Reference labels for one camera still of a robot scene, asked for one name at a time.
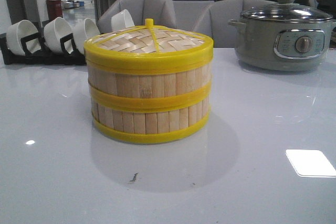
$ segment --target red trash bin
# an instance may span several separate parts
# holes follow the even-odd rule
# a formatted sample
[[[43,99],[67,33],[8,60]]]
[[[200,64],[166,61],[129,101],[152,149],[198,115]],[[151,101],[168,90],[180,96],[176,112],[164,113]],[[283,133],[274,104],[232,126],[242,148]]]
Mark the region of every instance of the red trash bin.
[[[46,0],[49,21],[57,17],[63,17],[61,0]]]

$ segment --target yellow plastic rim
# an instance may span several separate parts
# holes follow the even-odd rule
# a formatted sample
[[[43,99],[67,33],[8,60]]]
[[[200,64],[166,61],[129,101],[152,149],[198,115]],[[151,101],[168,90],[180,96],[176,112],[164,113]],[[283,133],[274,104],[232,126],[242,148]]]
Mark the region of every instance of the yellow plastic rim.
[[[104,133],[109,137],[117,138],[124,142],[135,144],[159,144],[159,143],[171,142],[194,134],[206,124],[206,122],[209,119],[209,112],[210,110],[201,120],[199,120],[197,123],[191,125],[188,128],[160,134],[133,134],[133,133],[116,131],[112,128],[106,127],[105,125],[101,124],[94,117],[93,122],[95,126],[102,133]]]
[[[178,110],[201,102],[209,95],[211,82],[189,93],[160,98],[119,97],[89,86],[91,97],[98,104],[119,111],[150,113]]]
[[[149,29],[154,34],[154,29],[165,29],[177,32],[176,29],[170,29],[162,26],[136,26],[134,30]],[[121,33],[110,36],[103,40],[97,40],[97,35],[84,43],[85,56],[87,64],[98,69],[112,71],[115,73],[126,74],[165,74],[176,73],[196,69],[203,65],[208,64],[213,58],[213,40],[203,34],[188,33],[178,31],[191,37],[200,38],[204,41],[203,44],[181,51],[175,52],[151,52],[133,53],[133,52],[119,52],[113,50],[106,50],[99,47],[99,44],[105,40],[111,39],[114,36],[119,36]],[[153,37],[155,47],[157,48],[158,42],[155,36]]]

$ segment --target control panel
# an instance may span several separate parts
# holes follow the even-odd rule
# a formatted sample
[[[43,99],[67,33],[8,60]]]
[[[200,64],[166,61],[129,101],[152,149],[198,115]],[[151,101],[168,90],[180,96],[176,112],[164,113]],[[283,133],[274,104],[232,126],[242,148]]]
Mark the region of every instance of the control panel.
[[[289,59],[317,57],[324,48],[324,32],[314,29],[292,29],[280,32],[274,44],[277,56]]]

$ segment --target glass lid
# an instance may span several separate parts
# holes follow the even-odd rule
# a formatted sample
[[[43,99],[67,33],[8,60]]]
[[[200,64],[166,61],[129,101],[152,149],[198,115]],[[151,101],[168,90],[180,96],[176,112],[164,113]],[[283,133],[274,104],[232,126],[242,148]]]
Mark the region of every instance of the glass lid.
[[[277,3],[255,7],[240,14],[243,18],[280,22],[324,22],[333,17],[316,8],[294,3],[295,0],[278,0]]]

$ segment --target cooker handle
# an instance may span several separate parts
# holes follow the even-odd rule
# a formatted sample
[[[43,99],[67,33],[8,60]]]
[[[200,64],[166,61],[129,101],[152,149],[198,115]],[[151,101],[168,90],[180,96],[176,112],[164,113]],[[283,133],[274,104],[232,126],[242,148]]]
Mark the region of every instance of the cooker handle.
[[[227,22],[229,25],[236,27],[240,32],[244,33],[246,29],[246,24],[243,22],[239,22],[236,19],[230,19]]]

